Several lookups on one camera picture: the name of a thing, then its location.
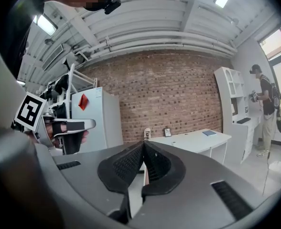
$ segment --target white cabinet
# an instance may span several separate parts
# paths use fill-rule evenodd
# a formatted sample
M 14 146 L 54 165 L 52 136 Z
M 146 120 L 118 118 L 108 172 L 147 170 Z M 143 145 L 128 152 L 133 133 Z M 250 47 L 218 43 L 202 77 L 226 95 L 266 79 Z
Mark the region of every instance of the white cabinet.
M 79 107 L 82 95 L 88 99 L 85 110 Z M 94 119 L 96 126 L 89 130 L 80 153 L 96 151 L 123 144 L 118 96 L 103 91 L 102 87 L 85 90 L 72 95 L 72 118 Z
M 232 136 L 228 142 L 226 161 L 241 163 L 252 150 L 254 130 L 260 116 L 249 115 L 249 97 L 239 71 L 221 67 L 215 71 L 215 77 L 222 104 L 223 133 Z M 245 117 L 250 120 L 243 124 L 237 123 Z

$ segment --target picture frame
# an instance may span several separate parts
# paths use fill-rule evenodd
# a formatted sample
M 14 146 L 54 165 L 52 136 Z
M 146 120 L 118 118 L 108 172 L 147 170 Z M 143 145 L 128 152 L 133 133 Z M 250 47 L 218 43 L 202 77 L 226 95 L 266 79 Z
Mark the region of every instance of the picture frame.
M 170 128 L 165 128 L 165 129 L 164 129 L 164 136 L 165 136 L 165 137 L 171 136 Z

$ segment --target person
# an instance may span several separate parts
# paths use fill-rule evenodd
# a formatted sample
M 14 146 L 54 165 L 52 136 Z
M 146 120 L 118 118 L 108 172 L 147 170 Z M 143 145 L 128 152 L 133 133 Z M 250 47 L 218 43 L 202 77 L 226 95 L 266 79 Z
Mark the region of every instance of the person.
M 43 14 L 44 3 L 56 1 L 71 7 L 99 10 L 111 0 L 1 0 L 0 54 L 15 78 L 18 77 L 28 34 L 35 15 Z
M 257 100 L 263 102 L 263 128 L 262 137 L 264 147 L 261 152 L 257 154 L 258 157 L 267 157 L 270 152 L 271 140 L 275 131 L 275 109 L 272 103 L 272 85 L 267 76 L 262 73 L 262 70 L 258 64 L 252 66 L 250 70 L 251 74 L 255 74 L 256 79 L 260 81 L 261 93 L 257 93 Z

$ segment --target air vent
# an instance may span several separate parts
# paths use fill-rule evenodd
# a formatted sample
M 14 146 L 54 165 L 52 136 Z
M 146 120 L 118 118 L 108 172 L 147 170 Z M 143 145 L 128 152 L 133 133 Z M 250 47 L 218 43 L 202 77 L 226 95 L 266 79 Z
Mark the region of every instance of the air vent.
M 60 44 L 53 52 L 50 54 L 50 56 L 45 60 L 45 62 L 42 65 L 42 69 L 46 71 L 50 64 L 64 51 L 63 45 Z
M 59 168 L 59 170 L 64 170 L 64 169 L 68 169 L 68 168 L 71 168 L 71 167 L 78 166 L 80 164 L 81 163 L 79 161 L 75 160 L 75 161 L 68 162 L 68 163 L 58 164 L 56 166 Z
M 252 208 L 225 181 L 211 185 L 236 220 L 240 220 L 252 212 Z

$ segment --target white shelf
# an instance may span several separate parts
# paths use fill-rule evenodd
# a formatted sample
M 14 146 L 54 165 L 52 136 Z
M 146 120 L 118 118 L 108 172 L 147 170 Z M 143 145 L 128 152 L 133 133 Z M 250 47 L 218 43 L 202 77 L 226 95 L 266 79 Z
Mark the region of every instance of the white shelf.
M 65 108 L 66 108 L 66 117 L 67 119 L 70 119 L 70 109 L 71 109 L 71 95 L 76 94 L 78 92 L 91 89 L 91 88 L 96 88 L 97 87 L 97 78 L 91 79 L 87 77 L 86 75 L 78 72 L 75 70 L 75 64 L 73 63 L 70 67 L 70 71 L 68 73 L 65 73 L 64 75 L 68 75 L 68 88 L 65 92 L 62 93 L 62 95 L 57 96 L 57 103 L 51 104 L 49 108 L 53 108 L 55 106 L 61 105 L 65 103 Z M 64 75 L 59 77 L 53 84 L 56 84 Z
M 228 156 L 230 160 L 240 164 L 249 154 L 250 147 L 246 140 L 248 136 L 253 135 L 249 128 L 253 119 L 243 125 L 237 124 L 236 121 L 249 117 L 249 112 L 246 113 L 246 108 L 249 108 L 249 97 L 240 72 L 221 67 L 215 71 L 215 76 L 222 104 L 223 133 L 232 136 Z M 237 114 L 234 116 L 232 103 L 237 104 Z

